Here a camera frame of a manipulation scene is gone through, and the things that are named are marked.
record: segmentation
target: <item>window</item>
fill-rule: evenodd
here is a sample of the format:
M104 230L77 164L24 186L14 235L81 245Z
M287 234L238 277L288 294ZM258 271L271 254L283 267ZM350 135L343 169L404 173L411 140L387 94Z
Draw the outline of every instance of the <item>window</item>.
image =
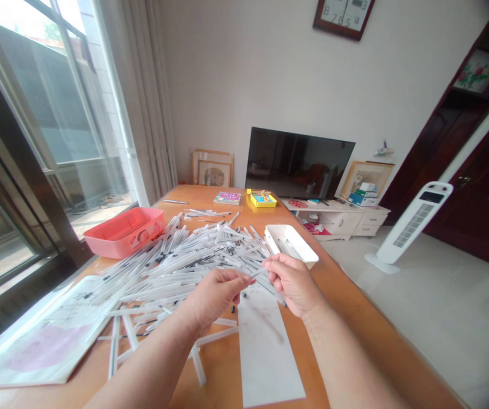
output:
M136 202L96 22L80 9L87 4L0 0L7 97L78 239Z

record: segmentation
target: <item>tower fan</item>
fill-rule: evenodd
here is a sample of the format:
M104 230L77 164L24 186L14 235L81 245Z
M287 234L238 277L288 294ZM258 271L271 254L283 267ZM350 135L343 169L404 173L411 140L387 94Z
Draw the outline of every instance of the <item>tower fan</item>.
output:
M423 186L396 222L377 253L366 254L364 258L385 273L399 272L400 269L393 264L423 231L451 192L453 192L453 186L449 183L430 182Z

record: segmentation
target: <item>pink plastic basket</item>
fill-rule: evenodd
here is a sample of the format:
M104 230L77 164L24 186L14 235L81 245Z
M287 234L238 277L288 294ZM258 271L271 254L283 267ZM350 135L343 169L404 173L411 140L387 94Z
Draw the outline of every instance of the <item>pink plastic basket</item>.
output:
M165 229L163 210L136 207L87 230L85 241L99 256L121 260Z

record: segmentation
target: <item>wooden table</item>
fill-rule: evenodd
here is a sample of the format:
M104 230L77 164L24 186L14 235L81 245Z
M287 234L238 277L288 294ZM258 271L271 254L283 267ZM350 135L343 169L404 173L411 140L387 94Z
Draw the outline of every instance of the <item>wooden table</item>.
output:
M312 274L323 293L356 334L373 362L411 407L438 409L462 407L449 387L423 362L414 349L282 203L279 202L274 208L256 209L243 189L225 188L223 190L241 193L241 205L213 203L220 188L181 185L170 191L164 198L189 202L189 205L160 201L156 207L165 212L166 222L169 222L182 209L191 207L231 211L233 214L240 211L241 214L235 221L235 225L248 227L249 224L252 224L259 233L263 233L266 224L294 226L320 258L312 269ZM203 222L195 220L186 220L183 223L187 224L188 229L191 230L204 225ZM115 260L101 257L92 263L76 281L114 262ZM289 309L282 307L281 313L307 397L273 404L269 407L328 408L324 383L305 327ZM228 310L223 317L235 318L235 315ZM212 331L216 332L221 329L223 328L213 328ZM104 333L109 334L110 328L106 328ZM122 340L120 353L128 347L127 341ZM67 409L82 407L107 380L109 349L110 341L96 341L81 360L70 380L64 385L1 389L0 408ZM193 362L188 360L172 398L171 407L242 408L238 335L231 335L215 343L204 345L201 347L200 355L206 373L206 385L199 388Z

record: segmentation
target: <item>curtain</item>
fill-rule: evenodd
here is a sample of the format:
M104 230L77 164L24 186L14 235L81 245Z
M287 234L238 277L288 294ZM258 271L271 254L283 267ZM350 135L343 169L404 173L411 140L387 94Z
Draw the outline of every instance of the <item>curtain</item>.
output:
M157 0L97 0L150 204L177 184Z

